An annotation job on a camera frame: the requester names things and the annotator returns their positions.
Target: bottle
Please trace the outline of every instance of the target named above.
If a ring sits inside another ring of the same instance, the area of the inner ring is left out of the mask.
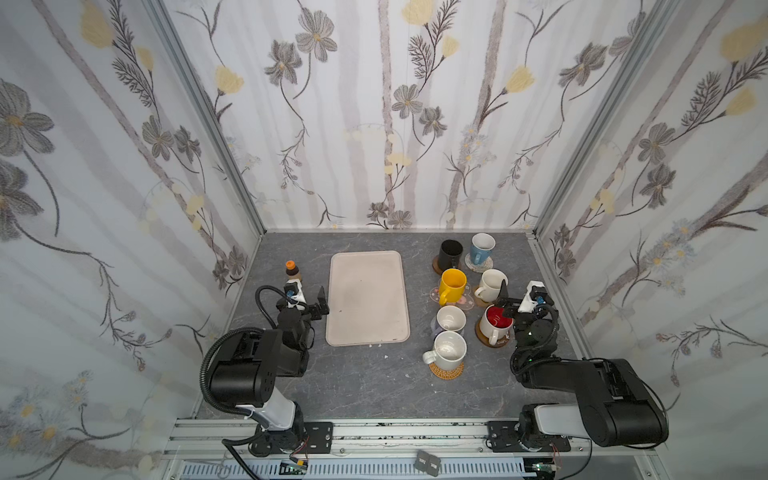
[[[288,275],[288,280],[301,281],[301,272],[299,271],[299,267],[296,266],[296,262],[293,260],[288,260],[286,262],[286,274]]]

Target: floral wallpaper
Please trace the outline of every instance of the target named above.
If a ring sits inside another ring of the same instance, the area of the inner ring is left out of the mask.
[[[540,232],[594,352],[664,400],[678,480],[768,469],[766,113],[765,5],[683,2]]]
[[[532,228],[653,7],[164,3],[266,225],[370,230]]]
[[[157,478],[257,236],[141,4],[6,2],[0,45],[4,475]]]

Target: gray stone table surface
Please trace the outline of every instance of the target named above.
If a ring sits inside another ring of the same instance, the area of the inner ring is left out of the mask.
[[[439,305],[429,298],[440,277],[432,259],[448,238],[468,252],[473,233],[268,233],[262,240],[230,328],[269,328],[253,300],[261,285],[281,287],[287,280],[285,262],[294,260],[303,275],[307,302],[316,301],[320,286],[328,291],[331,257],[340,252],[396,250],[402,256],[411,335],[401,343],[332,347],[326,342],[325,319],[314,323],[316,341],[302,378],[278,378],[277,388],[301,405],[305,418],[439,418],[517,416],[526,403],[574,402],[571,394],[526,389],[509,370],[514,339],[498,349],[483,346],[475,336],[475,322],[483,309],[466,311],[467,356],[463,374],[442,380],[422,361],[432,347],[429,326]],[[509,278],[509,293],[522,297],[529,280],[541,274],[523,233],[494,233],[494,268]],[[470,285],[480,274],[467,269]],[[263,304],[277,316],[277,295],[263,294]],[[573,358],[571,343],[560,329],[558,355]],[[230,418],[204,403],[199,419]]]

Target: mug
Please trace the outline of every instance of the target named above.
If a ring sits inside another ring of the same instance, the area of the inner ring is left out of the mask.
[[[437,335],[432,350],[424,352],[422,360],[429,365],[435,363],[439,369],[451,372],[462,364],[467,355],[467,342],[456,332],[443,332]]]
[[[449,268],[440,277],[440,306],[448,302],[458,302],[464,294],[467,276],[461,270]]]
[[[488,338],[488,343],[491,345],[495,345],[498,339],[508,335],[509,329],[512,328],[513,320],[502,317],[503,310],[500,306],[491,305],[482,314],[480,331]]]
[[[478,233],[472,237],[472,246],[469,247],[469,259],[475,265],[482,265],[491,256],[496,240],[487,233]]]
[[[432,319],[432,338],[443,332],[456,332],[464,334],[464,325],[467,324],[467,316],[456,305],[446,305],[438,310]]]
[[[464,247],[457,240],[446,240],[440,244],[437,254],[437,266],[445,272],[449,268],[458,268],[458,259],[461,257]]]
[[[480,286],[475,290],[475,296],[486,303],[495,302],[498,293],[502,290],[502,282],[509,284],[509,279],[504,272],[490,269],[482,274]]]

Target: mug handle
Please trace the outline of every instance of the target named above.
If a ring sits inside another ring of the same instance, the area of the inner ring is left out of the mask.
[[[424,352],[422,355],[422,360],[424,360],[424,363],[427,365],[435,362],[435,359],[437,359],[437,353],[435,353],[435,350],[429,350],[428,352]]]

